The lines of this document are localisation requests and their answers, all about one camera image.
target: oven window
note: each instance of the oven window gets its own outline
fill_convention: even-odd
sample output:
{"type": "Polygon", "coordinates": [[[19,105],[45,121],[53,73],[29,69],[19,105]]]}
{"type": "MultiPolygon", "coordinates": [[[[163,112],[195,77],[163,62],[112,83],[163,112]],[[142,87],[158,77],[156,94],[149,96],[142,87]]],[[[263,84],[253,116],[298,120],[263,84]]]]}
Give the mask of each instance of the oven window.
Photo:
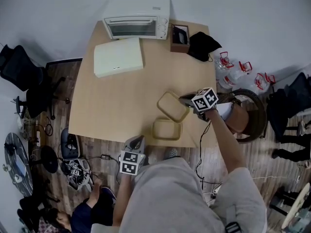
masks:
{"type": "Polygon", "coordinates": [[[125,35],[146,35],[156,36],[156,21],[153,20],[147,25],[130,24],[126,23],[120,25],[109,25],[113,36],[125,36],[125,35]]]}

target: oven door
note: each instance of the oven door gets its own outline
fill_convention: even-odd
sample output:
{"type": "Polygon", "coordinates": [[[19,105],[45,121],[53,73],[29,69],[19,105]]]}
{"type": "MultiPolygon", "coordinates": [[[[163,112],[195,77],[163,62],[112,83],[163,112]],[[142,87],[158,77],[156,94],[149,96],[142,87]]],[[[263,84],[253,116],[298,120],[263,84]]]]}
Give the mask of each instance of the oven door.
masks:
{"type": "Polygon", "coordinates": [[[114,17],[105,22],[113,39],[139,36],[156,39],[157,17],[114,17]]]}

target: plug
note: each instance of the plug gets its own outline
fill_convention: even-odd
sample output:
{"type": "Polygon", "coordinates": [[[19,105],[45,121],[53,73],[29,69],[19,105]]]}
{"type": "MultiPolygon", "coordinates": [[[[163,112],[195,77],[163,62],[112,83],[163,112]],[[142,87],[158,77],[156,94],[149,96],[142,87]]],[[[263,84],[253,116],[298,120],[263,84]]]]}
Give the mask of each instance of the plug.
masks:
{"type": "Polygon", "coordinates": [[[111,157],[108,154],[101,154],[101,159],[109,161],[109,160],[111,160],[111,157]]]}

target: plastic bottle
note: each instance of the plastic bottle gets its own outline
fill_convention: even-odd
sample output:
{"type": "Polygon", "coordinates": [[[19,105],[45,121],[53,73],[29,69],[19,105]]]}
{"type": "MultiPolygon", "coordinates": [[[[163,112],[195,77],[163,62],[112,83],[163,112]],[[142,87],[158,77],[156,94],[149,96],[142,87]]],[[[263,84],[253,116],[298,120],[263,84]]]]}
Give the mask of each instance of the plastic bottle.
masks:
{"type": "Polygon", "coordinates": [[[257,73],[255,79],[239,83],[238,85],[234,86],[232,90],[235,91],[238,89],[248,89],[259,95],[265,93],[269,89],[270,84],[275,82],[276,79],[274,75],[268,76],[267,73],[257,73]]]}
{"type": "Polygon", "coordinates": [[[244,64],[239,61],[238,65],[235,65],[230,71],[219,80],[219,84],[225,89],[231,89],[239,83],[239,78],[250,74],[253,70],[250,62],[244,64]]]}
{"type": "Polygon", "coordinates": [[[234,64],[230,62],[228,58],[228,52],[221,52],[220,57],[215,57],[215,72],[216,72],[216,82],[223,78],[229,69],[234,67],[234,64]]]}

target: rectangular tray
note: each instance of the rectangular tray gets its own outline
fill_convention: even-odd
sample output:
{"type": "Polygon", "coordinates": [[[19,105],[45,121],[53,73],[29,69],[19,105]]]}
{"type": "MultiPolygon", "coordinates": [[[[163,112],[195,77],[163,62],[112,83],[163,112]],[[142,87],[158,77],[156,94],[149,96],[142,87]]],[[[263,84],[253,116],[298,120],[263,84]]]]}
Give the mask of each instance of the rectangular tray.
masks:
{"type": "Polygon", "coordinates": [[[152,137],[157,140],[177,141],[181,132],[182,124],[169,119],[156,119],[152,124],[152,137]]]}
{"type": "Polygon", "coordinates": [[[175,123],[181,123],[189,113],[189,108],[179,102],[172,91],[165,92],[156,103],[158,109],[175,123]]]}

